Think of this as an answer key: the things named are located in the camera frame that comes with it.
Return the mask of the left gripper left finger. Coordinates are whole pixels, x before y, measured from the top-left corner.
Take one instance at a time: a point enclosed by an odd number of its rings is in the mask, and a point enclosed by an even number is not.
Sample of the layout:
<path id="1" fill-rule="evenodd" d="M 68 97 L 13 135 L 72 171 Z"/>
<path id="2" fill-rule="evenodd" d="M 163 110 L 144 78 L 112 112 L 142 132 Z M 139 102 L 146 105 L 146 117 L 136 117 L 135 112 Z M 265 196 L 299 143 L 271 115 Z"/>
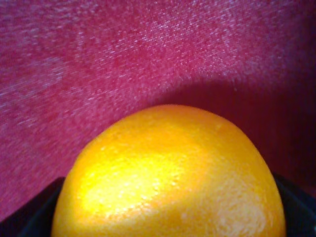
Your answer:
<path id="1" fill-rule="evenodd" d="M 49 237 L 57 199 L 65 178 L 58 177 L 0 223 L 2 237 Z"/>

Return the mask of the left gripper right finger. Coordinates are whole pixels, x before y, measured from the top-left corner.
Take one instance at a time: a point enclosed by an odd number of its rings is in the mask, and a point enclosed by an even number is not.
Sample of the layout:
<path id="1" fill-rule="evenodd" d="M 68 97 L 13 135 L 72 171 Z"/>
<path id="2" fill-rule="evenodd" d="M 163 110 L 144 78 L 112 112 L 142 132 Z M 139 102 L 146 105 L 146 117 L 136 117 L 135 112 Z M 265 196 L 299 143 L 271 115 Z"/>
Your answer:
<path id="1" fill-rule="evenodd" d="M 314 237 L 316 199 L 281 175 L 274 173 L 273 176 L 282 199 L 287 236 Z"/>

